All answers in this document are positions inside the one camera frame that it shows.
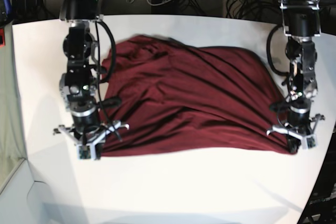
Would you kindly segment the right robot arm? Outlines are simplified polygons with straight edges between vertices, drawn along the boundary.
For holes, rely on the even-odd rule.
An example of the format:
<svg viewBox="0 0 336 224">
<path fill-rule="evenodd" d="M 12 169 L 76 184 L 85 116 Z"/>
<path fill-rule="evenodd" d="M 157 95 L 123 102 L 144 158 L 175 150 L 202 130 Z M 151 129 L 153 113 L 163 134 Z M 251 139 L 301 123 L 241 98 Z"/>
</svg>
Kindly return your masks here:
<svg viewBox="0 0 336 224">
<path fill-rule="evenodd" d="M 117 125 L 109 117 L 102 122 L 99 116 L 100 111 L 106 115 L 108 107 L 121 103 L 118 97 L 102 100 L 100 94 L 100 85 L 110 79 L 116 66 L 116 48 L 112 32 L 100 15 L 99 0 L 64 0 L 59 18 L 70 23 L 62 45 L 67 57 L 66 72 L 59 85 L 65 107 L 73 119 L 73 126 L 66 132 L 82 145 L 89 143 L 89 134 L 112 133 L 120 140 Z M 101 26 L 110 39 L 112 60 L 107 68 L 101 65 L 100 56 L 95 55 L 100 51 L 100 39 L 92 35 L 90 23 Z"/>
</svg>

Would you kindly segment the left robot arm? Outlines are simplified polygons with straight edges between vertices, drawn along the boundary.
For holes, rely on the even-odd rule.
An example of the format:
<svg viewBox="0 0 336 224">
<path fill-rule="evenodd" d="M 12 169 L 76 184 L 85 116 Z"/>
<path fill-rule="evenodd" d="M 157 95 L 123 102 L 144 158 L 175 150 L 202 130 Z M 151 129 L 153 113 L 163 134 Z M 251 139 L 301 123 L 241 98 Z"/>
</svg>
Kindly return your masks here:
<svg viewBox="0 0 336 224">
<path fill-rule="evenodd" d="M 276 25 L 268 35 L 266 53 L 273 73 L 285 78 L 288 94 L 281 102 L 270 105 L 270 110 L 280 114 L 285 112 L 287 119 L 279 121 L 267 130 L 267 134 L 285 135 L 289 153 L 299 148 L 310 149 L 317 145 L 316 127 L 325 119 L 324 115 L 310 116 L 313 99 L 318 94 L 315 65 L 317 51 L 314 37 L 321 34 L 320 0 L 279 0 L 282 23 Z M 285 55 L 289 60 L 289 71 L 275 68 L 270 53 L 271 39 L 279 29 L 288 38 Z"/>
</svg>

